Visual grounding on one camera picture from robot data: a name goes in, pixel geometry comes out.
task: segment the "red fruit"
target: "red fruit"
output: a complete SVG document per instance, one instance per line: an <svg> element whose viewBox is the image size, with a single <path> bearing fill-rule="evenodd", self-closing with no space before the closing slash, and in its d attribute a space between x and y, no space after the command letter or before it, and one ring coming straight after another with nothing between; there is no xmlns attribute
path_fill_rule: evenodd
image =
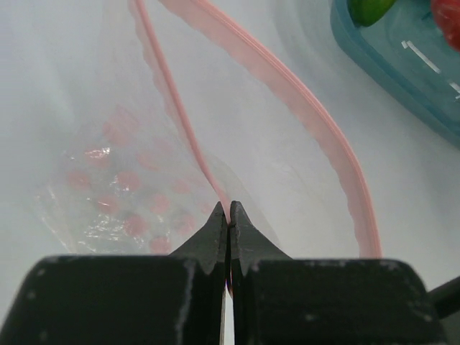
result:
<svg viewBox="0 0 460 345"><path fill-rule="evenodd" d="M460 52L460 0L431 0L431 11L447 43Z"/></svg>

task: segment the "transparent plastic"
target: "transparent plastic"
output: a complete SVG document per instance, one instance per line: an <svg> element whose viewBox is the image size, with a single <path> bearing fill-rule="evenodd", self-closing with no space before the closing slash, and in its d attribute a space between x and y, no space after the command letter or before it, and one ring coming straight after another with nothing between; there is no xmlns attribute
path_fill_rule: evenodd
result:
<svg viewBox="0 0 460 345"><path fill-rule="evenodd" d="M343 134L224 13L201 0L53 4L87 6L87 21L11 6L33 14L40 49L57 66L37 78L61 82L62 113L40 112L49 143L60 144L28 139L42 145L34 160L10 169L40 171L22 200L33 196L33 209L68 251L167 254L217 201L228 211L239 200L294 257L381 255L369 192ZM63 83L69 71L60 61L78 56L71 48L78 33L97 36L94 56L79 65L85 80Z"/></svg>

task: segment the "plastic bag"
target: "plastic bag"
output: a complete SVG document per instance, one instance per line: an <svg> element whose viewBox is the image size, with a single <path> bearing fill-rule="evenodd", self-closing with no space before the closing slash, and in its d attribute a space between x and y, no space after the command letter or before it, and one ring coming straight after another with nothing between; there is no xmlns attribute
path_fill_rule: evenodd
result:
<svg viewBox="0 0 460 345"><path fill-rule="evenodd" d="M240 200L294 257L381 255L343 134L261 44L207 1L99 5L74 4L93 23L102 16L98 62L86 68L93 94L81 104L64 87L73 130L34 192L34 209L69 251L167 254L215 202L228 210ZM34 20L59 49L52 20Z"/></svg>

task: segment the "pink zip closure strip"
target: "pink zip closure strip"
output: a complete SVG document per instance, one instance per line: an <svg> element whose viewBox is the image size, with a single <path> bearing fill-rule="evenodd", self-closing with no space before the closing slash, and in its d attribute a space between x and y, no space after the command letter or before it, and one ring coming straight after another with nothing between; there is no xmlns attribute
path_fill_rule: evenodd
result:
<svg viewBox="0 0 460 345"><path fill-rule="evenodd" d="M183 128L196 161L229 211L229 199L220 189L200 150L193 128L143 0L128 0L136 21L137 34L144 46L147 64L165 98L169 115ZM160 0L172 13L225 49L255 78L265 83L312 134L337 172L354 221L360 257L381 257L382 248L372 202L358 160L337 124L318 99L271 52L207 0Z"/></svg>

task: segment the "blue plastic container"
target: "blue plastic container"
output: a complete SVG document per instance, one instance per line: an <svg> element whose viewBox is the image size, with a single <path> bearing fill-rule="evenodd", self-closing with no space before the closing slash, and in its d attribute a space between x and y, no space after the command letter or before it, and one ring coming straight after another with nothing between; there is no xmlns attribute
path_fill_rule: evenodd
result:
<svg viewBox="0 0 460 345"><path fill-rule="evenodd" d="M357 27L347 0L334 0L341 49L420 120L460 147L460 53L448 46L430 0L397 0L371 27Z"/></svg>

